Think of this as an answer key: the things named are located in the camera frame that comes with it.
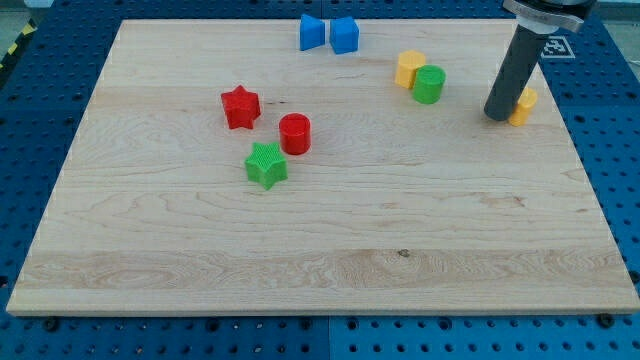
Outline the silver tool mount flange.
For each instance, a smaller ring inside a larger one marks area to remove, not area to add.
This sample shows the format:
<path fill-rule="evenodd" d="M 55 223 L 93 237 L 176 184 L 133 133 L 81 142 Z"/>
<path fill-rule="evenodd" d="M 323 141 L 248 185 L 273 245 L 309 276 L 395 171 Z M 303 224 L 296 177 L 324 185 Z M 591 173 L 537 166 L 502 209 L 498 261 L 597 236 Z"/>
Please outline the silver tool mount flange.
<path fill-rule="evenodd" d="M 519 25 L 537 34 L 559 29 L 577 33 L 596 0 L 503 0 L 502 7 L 516 16 Z"/>

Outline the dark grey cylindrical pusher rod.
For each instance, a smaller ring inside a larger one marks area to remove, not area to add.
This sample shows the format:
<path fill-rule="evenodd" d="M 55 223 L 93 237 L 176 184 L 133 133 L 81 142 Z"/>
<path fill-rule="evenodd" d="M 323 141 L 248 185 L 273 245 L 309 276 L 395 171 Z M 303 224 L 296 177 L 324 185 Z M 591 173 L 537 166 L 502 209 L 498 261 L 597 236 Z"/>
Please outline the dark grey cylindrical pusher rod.
<path fill-rule="evenodd" d="M 506 121 L 526 87 L 548 34 L 538 34 L 518 25 L 484 105 L 484 113 L 495 121 Z"/>

